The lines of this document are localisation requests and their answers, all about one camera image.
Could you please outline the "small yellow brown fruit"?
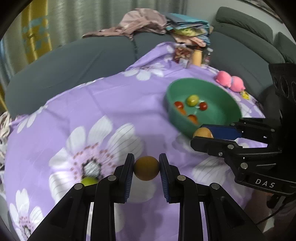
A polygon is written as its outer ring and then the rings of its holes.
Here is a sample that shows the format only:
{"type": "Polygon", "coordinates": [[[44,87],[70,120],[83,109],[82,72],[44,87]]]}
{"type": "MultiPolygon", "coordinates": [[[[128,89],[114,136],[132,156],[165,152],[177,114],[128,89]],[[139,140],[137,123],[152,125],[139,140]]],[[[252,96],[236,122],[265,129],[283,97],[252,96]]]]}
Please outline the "small yellow brown fruit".
{"type": "Polygon", "coordinates": [[[214,138],[212,132],[208,128],[206,128],[206,127],[200,127],[200,128],[198,128],[194,132],[193,137],[214,138]]]}

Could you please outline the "green yellow fruit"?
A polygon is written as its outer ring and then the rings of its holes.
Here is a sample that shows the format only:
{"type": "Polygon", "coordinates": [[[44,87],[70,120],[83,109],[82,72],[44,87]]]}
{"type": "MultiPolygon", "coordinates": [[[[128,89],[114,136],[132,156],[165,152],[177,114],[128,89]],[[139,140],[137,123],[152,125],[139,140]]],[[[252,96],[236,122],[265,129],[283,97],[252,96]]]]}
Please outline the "green yellow fruit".
{"type": "Polygon", "coordinates": [[[190,95],[186,99],[186,105],[189,107],[195,107],[199,103],[199,97],[195,94],[190,95]]]}

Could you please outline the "brown yellow round fruit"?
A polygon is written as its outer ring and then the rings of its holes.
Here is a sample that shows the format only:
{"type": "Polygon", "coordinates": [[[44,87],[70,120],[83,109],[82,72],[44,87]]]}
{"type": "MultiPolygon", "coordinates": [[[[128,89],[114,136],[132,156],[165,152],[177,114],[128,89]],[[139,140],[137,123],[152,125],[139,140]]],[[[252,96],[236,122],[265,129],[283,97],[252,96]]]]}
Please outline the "brown yellow round fruit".
{"type": "Polygon", "coordinates": [[[133,170],[138,179],[151,181],[159,173],[159,162],[152,156],[144,156],[136,160],[133,170]]]}

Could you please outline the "large orange mandarin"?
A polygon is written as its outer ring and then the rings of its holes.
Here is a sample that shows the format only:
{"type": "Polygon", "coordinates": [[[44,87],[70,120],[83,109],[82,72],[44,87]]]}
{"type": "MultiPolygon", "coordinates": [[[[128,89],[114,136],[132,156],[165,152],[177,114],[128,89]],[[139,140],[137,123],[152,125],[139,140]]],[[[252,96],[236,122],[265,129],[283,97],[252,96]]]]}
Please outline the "large orange mandarin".
{"type": "Polygon", "coordinates": [[[197,118],[197,116],[196,115],[194,115],[194,114],[189,114],[188,116],[187,116],[187,118],[188,118],[188,120],[190,120],[193,124],[195,124],[195,125],[198,125],[198,118],[197,118]]]}

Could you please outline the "red cherry tomato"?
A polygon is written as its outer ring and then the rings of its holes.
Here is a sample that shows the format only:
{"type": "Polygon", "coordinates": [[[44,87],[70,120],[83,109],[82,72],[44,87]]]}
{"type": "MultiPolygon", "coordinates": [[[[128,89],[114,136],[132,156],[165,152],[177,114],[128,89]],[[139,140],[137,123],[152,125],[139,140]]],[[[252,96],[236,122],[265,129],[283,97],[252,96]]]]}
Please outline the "red cherry tomato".
{"type": "Polygon", "coordinates": [[[199,103],[199,110],[205,111],[205,110],[207,110],[207,108],[208,108],[208,105],[206,102],[203,101],[203,102],[199,103]]]}
{"type": "Polygon", "coordinates": [[[175,101],[174,105],[178,109],[184,109],[184,104],[181,101],[175,101]]]}

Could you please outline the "pink plush toy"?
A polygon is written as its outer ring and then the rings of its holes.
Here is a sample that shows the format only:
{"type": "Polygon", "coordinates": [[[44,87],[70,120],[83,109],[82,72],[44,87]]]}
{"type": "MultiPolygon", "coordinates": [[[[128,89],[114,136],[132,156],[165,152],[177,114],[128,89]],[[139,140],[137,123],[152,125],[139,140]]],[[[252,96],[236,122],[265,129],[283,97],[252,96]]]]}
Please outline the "pink plush toy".
{"type": "Polygon", "coordinates": [[[215,77],[215,80],[223,87],[230,88],[232,85],[232,76],[226,71],[219,71],[215,77]]]}
{"type": "Polygon", "coordinates": [[[243,80],[238,76],[231,77],[231,86],[230,89],[234,92],[242,92],[245,90],[243,80]]]}

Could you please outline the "green plastic bowl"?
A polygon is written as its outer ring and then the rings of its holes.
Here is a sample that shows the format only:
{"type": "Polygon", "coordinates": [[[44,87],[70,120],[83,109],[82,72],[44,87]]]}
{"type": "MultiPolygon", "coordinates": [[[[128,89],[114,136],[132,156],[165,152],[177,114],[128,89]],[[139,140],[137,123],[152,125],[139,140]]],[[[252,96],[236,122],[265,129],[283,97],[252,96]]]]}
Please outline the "green plastic bowl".
{"type": "Polygon", "coordinates": [[[201,79],[172,82],[165,101],[171,124],[189,138],[203,124],[227,126],[242,117],[238,103],[228,92],[201,79]]]}

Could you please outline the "clear plastic bottle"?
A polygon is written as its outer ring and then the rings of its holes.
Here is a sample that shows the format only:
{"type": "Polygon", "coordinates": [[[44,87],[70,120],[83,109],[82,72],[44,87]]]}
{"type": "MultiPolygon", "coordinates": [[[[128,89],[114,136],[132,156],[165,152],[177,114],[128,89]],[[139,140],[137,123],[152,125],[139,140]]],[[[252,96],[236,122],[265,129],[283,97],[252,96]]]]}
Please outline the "clear plastic bottle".
{"type": "Polygon", "coordinates": [[[204,55],[203,55],[203,60],[202,60],[203,65],[209,65],[210,64],[212,52],[213,52],[213,49],[211,49],[211,48],[207,48],[205,50],[204,55]]]}

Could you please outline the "grey sofa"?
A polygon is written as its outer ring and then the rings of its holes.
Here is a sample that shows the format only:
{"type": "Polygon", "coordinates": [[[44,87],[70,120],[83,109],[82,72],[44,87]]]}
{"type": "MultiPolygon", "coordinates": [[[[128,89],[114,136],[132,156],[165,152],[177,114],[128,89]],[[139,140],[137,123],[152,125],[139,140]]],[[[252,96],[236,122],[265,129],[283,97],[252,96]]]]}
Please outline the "grey sofa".
{"type": "MultiPolygon", "coordinates": [[[[222,6],[210,35],[211,66],[241,77],[247,90],[266,104],[271,86],[270,63],[295,63],[295,43],[284,33],[271,41],[266,23],[222,6]]],[[[11,116],[31,114],[50,98],[79,84],[125,70],[170,34],[137,32],[127,37],[89,37],[58,47],[25,67],[10,81],[5,101],[11,116]]]]}

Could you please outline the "beige wooden bottle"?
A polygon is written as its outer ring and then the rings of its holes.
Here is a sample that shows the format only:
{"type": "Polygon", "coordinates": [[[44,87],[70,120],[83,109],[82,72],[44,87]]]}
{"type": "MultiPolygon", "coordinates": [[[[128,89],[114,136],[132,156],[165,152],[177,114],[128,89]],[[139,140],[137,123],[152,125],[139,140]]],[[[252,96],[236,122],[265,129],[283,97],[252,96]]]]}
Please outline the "beige wooden bottle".
{"type": "Polygon", "coordinates": [[[199,47],[194,47],[192,54],[192,64],[195,66],[201,66],[203,59],[203,50],[199,47]]]}

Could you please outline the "dried flower packet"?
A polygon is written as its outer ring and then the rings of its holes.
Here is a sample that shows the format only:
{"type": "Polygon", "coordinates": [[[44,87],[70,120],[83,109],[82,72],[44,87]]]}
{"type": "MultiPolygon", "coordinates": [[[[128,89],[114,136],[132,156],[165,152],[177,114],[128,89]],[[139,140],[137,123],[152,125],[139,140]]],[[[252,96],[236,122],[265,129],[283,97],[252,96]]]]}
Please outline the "dried flower packet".
{"type": "Polygon", "coordinates": [[[188,68],[192,62],[193,50],[186,45],[175,46],[173,61],[180,64],[183,68],[188,68]]]}

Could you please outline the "folded colourful cloth pile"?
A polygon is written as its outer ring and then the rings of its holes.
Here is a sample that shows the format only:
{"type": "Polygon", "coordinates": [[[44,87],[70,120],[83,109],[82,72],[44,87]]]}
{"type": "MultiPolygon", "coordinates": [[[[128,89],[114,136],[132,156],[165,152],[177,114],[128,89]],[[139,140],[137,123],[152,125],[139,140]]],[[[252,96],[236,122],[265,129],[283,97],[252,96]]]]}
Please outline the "folded colourful cloth pile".
{"type": "Polygon", "coordinates": [[[176,42],[201,48],[210,45],[209,35],[213,27],[208,21],[175,13],[167,13],[165,17],[167,19],[166,31],[173,36],[176,42]]]}

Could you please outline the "white knitted cloth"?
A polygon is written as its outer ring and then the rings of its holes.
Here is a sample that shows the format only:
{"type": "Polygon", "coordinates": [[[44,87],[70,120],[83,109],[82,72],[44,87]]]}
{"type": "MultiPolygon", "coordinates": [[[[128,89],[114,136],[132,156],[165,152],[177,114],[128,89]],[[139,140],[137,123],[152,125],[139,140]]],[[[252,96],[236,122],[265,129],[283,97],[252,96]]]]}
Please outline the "white knitted cloth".
{"type": "Polygon", "coordinates": [[[0,141],[1,141],[1,167],[4,165],[4,160],[7,150],[7,141],[10,134],[10,123],[12,119],[8,111],[1,115],[1,131],[0,131],[0,141]]]}

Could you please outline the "pink crumpled cloth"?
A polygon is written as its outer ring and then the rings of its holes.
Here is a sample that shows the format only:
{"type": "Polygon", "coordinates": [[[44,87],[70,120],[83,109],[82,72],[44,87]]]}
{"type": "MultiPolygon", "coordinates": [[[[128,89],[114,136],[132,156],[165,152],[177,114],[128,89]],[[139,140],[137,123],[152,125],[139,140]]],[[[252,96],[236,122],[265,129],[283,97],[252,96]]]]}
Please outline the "pink crumpled cloth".
{"type": "Polygon", "coordinates": [[[117,26],[86,33],[82,38],[125,36],[132,40],[134,32],[165,34],[166,26],[166,17],[158,11],[136,8],[126,13],[117,26]]]}

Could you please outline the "yellow patterned curtain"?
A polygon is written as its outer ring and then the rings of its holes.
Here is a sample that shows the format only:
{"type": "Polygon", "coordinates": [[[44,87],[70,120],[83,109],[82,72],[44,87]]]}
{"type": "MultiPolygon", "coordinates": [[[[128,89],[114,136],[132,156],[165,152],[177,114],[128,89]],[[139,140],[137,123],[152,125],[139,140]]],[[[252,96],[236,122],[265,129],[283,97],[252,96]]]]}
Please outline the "yellow patterned curtain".
{"type": "Polygon", "coordinates": [[[21,12],[21,33],[28,63],[53,50],[47,0],[32,1],[21,12]]]}

